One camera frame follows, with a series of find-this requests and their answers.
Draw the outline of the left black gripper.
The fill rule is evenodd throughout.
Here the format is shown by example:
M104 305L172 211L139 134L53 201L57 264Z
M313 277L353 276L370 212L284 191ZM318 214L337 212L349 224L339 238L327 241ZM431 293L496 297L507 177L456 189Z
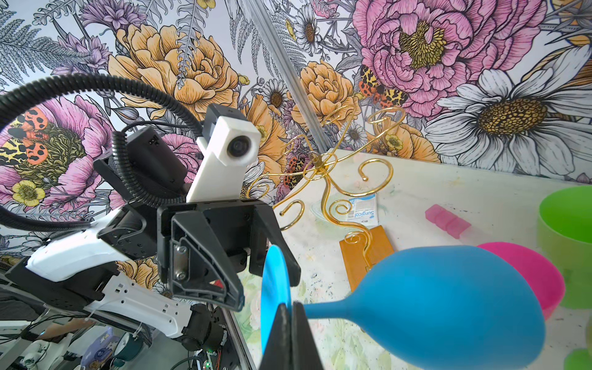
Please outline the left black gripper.
M248 269L262 277L268 242L283 253L290 286L298 286L301 267L270 205L260 200L219 200L157 210L159 274L162 278L169 274L169 288L177 298L242 310L245 295L237 272Z

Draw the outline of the green wine glass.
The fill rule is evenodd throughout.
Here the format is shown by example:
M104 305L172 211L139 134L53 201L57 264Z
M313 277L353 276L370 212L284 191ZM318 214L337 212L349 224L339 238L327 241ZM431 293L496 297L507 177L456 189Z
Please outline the green wine glass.
M591 186L563 189L539 206L537 246L560 271L566 287L561 305L591 308Z
M564 359L564 370L592 370L590 350L579 348Z

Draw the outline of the pink wine glass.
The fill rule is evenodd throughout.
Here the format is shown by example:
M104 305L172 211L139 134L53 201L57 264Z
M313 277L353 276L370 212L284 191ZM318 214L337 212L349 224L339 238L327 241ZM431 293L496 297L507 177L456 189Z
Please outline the pink wine glass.
M542 254L508 242L478 245L513 266L527 281L540 303L545 320L549 320L564 298L566 286L560 271Z

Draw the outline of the blue wine glass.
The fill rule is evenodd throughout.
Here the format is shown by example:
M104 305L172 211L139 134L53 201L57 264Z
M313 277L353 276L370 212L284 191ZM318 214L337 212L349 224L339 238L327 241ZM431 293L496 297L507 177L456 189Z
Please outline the blue wine glass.
M264 353L279 305L292 305L280 248L268 250L261 290ZM355 323L394 356L424 369L521 369L544 348L546 327L530 285L473 246L410 248L379 262L343 300L302 304L312 319Z

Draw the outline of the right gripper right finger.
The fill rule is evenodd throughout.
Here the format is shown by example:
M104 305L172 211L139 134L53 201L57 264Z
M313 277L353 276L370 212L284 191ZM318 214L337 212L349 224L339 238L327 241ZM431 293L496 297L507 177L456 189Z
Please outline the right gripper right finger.
M291 369L324 369L301 302L295 302L291 311Z

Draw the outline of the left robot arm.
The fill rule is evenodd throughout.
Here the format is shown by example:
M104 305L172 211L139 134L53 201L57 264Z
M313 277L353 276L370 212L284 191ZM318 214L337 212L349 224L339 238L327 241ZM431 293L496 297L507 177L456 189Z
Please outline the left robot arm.
M1 125L51 99L84 91L140 97L180 118L197 138L203 161L189 188L181 165L157 145L148 122L128 137L112 135L116 176L129 202L94 222L32 220L2 210L3 226L58 233L7 272L7 279L64 311L110 312L149 325L186 350L217 352L227 330L209 306L242 310L238 273L262 276L274 252L289 285L302 270L271 206L240 199L260 132L238 109L211 104L198 120L179 100L146 83L106 75L54 76L1 97Z

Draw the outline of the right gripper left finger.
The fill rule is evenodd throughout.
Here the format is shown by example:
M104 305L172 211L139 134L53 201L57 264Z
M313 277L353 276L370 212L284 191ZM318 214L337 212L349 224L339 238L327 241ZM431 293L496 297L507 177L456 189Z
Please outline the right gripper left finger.
M286 305L279 305L259 369L292 369L291 350L291 315Z

